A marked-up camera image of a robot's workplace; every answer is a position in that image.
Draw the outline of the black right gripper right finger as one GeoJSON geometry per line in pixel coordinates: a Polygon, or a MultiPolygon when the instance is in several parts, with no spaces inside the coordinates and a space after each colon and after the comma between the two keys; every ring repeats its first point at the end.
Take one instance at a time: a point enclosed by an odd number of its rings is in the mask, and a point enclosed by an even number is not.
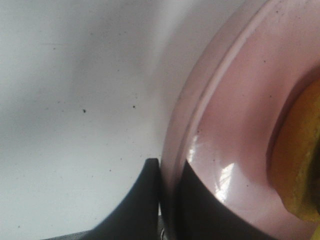
{"type": "Polygon", "coordinates": [[[273,240],[234,214],[206,188],[186,161],[175,205],[178,240],[273,240]]]}

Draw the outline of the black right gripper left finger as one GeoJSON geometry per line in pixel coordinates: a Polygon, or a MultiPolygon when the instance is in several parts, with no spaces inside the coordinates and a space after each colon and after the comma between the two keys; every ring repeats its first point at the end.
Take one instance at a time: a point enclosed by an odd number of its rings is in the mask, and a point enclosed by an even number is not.
{"type": "Polygon", "coordinates": [[[159,222],[159,160],[149,158],[120,204],[92,230],[53,237],[54,240],[157,240],[159,222]]]}

